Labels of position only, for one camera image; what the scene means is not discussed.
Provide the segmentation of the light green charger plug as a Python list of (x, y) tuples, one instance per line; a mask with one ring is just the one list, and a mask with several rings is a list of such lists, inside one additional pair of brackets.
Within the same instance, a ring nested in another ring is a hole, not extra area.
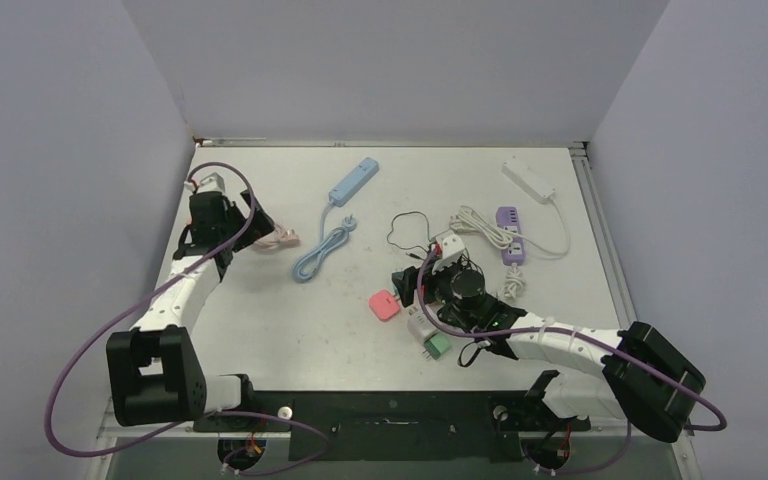
[(439, 360), (448, 353), (452, 346), (448, 337), (442, 333), (435, 333), (422, 342), (424, 355), (427, 359)]

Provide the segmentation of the pink plug adapter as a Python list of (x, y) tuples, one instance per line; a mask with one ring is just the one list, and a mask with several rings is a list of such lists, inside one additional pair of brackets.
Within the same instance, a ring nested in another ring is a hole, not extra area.
[(368, 300), (368, 307), (380, 322), (388, 322), (401, 311), (401, 304), (396, 294), (388, 290), (380, 290)]

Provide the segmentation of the purple USB power strip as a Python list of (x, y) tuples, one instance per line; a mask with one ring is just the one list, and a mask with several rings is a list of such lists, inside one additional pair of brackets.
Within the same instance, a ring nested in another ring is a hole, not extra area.
[(524, 240), (518, 210), (512, 206), (502, 206), (496, 210), (497, 227), (510, 234), (511, 242), (501, 250), (501, 260), (505, 266), (522, 267), (526, 261)]

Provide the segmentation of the light blue power strip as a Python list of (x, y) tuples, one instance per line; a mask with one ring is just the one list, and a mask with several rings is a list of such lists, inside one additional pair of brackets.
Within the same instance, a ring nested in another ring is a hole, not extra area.
[(335, 207), (344, 206), (378, 173), (379, 169), (380, 165), (375, 159), (364, 158), (329, 191), (328, 204)]

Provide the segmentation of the white power strip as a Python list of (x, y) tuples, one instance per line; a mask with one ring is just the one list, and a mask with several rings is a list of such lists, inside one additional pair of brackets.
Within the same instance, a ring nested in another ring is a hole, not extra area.
[(501, 167), (502, 174), (539, 204), (548, 204), (554, 200), (555, 188), (528, 165), (508, 161)]

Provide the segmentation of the white wall adapter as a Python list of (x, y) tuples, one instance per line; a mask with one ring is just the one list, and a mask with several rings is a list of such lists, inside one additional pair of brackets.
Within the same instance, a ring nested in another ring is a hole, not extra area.
[(422, 346), (437, 333), (437, 328), (421, 310), (408, 312), (407, 328), (413, 338)]

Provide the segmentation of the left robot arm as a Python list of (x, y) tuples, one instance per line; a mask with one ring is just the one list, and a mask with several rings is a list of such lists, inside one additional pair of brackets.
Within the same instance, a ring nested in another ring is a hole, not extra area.
[(271, 234), (272, 218), (242, 199), (250, 213), (220, 191), (189, 199), (190, 221), (173, 252), (171, 286), (151, 301), (127, 331), (112, 334), (106, 358), (114, 414), (122, 426), (198, 420), (218, 411), (234, 430), (256, 421), (258, 403), (245, 374), (207, 375), (190, 338), (208, 296), (222, 282), (235, 253)]

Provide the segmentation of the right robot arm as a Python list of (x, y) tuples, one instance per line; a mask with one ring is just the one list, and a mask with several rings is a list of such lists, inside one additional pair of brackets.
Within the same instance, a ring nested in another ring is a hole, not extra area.
[(706, 385), (701, 371), (654, 326), (593, 329), (558, 322), (503, 302), (485, 289), (481, 271), (451, 265), (436, 273), (409, 267), (391, 282), (405, 307), (443, 332), (512, 360), (545, 362), (581, 373), (549, 375), (527, 397), (525, 414), (539, 428), (560, 419), (626, 419), (646, 435), (675, 442), (690, 429)]

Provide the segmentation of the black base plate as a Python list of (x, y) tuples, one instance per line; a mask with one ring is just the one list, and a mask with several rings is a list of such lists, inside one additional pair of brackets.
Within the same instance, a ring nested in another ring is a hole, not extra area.
[(200, 433), (251, 430), (289, 433), (289, 457), (326, 448), (325, 461), (445, 461), (485, 458), (514, 462), (523, 446), (556, 448), (566, 431), (586, 432), (587, 419), (560, 419), (525, 391), (314, 392), (259, 391), (246, 410), (277, 415), (325, 433), (329, 440), (275, 420), (243, 416), (199, 419)]

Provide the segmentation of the aluminium table frame rail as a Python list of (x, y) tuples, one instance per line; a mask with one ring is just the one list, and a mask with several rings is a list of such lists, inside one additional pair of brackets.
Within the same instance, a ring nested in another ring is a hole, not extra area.
[(636, 430), (674, 443), (686, 432), (705, 377), (654, 326), (638, 319), (587, 151), (571, 148), (569, 153), (619, 322), (600, 340), (611, 349), (597, 376), (606, 380)]

